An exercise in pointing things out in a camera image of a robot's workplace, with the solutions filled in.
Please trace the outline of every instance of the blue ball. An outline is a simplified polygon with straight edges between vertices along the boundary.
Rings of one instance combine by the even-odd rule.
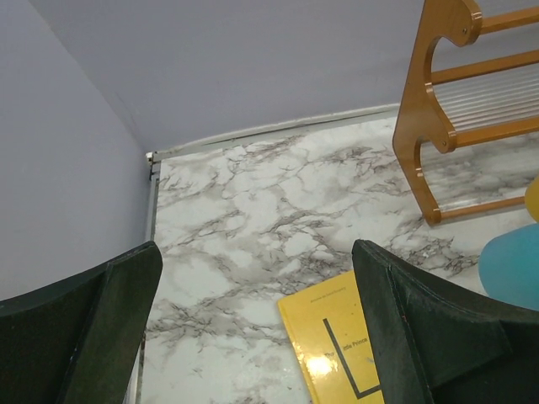
[[[479,256],[479,278],[491,298],[539,311],[539,223],[490,241]]]

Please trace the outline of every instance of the marble tile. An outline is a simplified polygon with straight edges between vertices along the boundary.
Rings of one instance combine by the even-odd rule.
[[[378,120],[163,162],[156,242],[164,270],[143,404],[308,403],[276,301],[350,270],[358,238],[484,293],[478,254],[530,216],[518,209],[428,227],[393,155],[393,126]],[[536,139],[521,142],[519,156],[502,145],[445,166],[427,150],[429,180],[449,205],[522,192],[539,167],[536,158],[523,163]]]

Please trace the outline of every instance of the yellow object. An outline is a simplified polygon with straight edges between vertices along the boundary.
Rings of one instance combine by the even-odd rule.
[[[539,177],[534,179],[533,183],[531,183],[526,190],[524,203],[526,204],[526,209],[530,212],[531,217],[539,222]]]
[[[384,402],[354,271],[278,306],[313,404]]]

